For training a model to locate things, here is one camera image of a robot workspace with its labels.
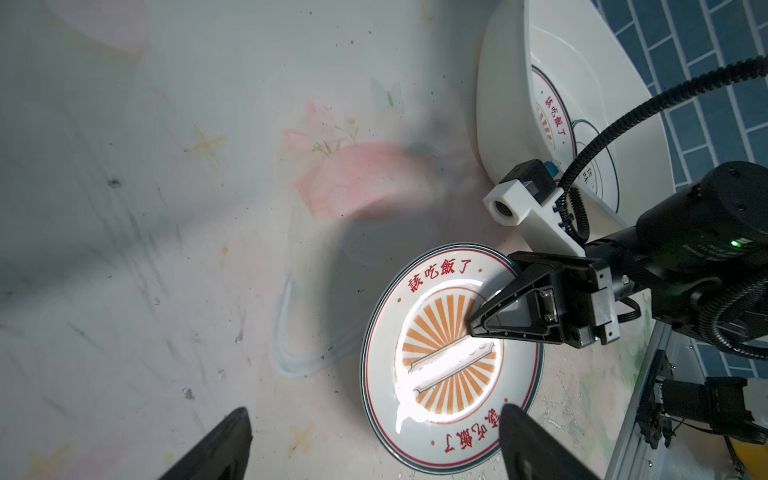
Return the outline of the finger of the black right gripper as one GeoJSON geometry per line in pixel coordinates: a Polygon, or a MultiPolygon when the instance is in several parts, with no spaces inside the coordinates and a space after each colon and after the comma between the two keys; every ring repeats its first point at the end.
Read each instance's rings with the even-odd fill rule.
{"type": "Polygon", "coordinates": [[[468,320],[475,338],[586,347],[596,341],[590,296],[597,261],[533,252],[509,256],[521,272],[468,320]]]}

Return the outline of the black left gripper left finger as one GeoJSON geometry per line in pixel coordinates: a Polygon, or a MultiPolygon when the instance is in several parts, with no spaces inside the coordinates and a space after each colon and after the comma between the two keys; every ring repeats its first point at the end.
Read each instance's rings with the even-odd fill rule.
{"type": "Polygon", "coordinates": [[[160,479],[232,479],[245,477],[252,443],[246,407],[228,414],[160,479]]]}

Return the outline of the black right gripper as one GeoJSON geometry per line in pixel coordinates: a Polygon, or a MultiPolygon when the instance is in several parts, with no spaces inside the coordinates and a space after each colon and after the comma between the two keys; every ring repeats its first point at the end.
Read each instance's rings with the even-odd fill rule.
{"type": "Polygon", "coordinates": [[[767,334],[767,169],[722,164],[585,252],[630,292],[649,290],[673,331],[746,348],[767,334]]]}

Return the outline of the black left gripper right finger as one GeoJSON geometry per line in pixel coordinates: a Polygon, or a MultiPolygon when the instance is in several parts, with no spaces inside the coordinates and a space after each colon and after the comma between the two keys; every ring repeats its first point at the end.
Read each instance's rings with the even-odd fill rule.
{"type": "Polygon", "coordinates": [[[514,404],[505,404],[501,410],[499,447],[509,479],[598,479],[514,404]]]}

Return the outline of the orange sunburst plate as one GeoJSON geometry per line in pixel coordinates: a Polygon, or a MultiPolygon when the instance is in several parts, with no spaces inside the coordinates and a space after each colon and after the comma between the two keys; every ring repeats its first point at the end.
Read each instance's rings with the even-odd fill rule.
{"type": "Polygon", "coordinates": [[[452,475],[499,449],[502,407],[528,410],[544,347],[470,335],[471,316],[519,268],[475,243],[424,253],[386,287],[363,339],[365,414],[381,444],[408,467],[452,475]]]}
{"type": "Polygon", "coordinates": [[[576,157],[576,139],[562,97],[547,75],[532,67],[533,107],[540,131],[550,152],[545,160],[549,172],[559,178],[576,157]]]}

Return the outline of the white plate grey emblem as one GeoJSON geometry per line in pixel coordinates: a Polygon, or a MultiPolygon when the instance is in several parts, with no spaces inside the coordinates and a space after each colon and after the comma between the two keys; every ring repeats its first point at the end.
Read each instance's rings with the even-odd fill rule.
{"type": "MultiPolygon", "coordinates": [[[[598,129],[584,119],[572,123],[577,152],[580,153],[598,135],[598,129]]],[[[608,148],[600,151],[581,171],[576,185],[586,189],[607,210],[617,213],[620,205],[618,174],[608,148]]]]}

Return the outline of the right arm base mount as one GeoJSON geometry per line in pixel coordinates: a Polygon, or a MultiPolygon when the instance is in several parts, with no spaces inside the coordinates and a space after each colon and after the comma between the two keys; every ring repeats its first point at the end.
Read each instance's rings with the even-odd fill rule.
{"type": "Polygon", "coordinates": [[[652,448],[668,445],[679,424],[743,443],[767,442],[767,388],[762,379],[707,377],[702,384],[676,380],[666,353],[658,350],[641,392],[635,421],[652,448]]]}

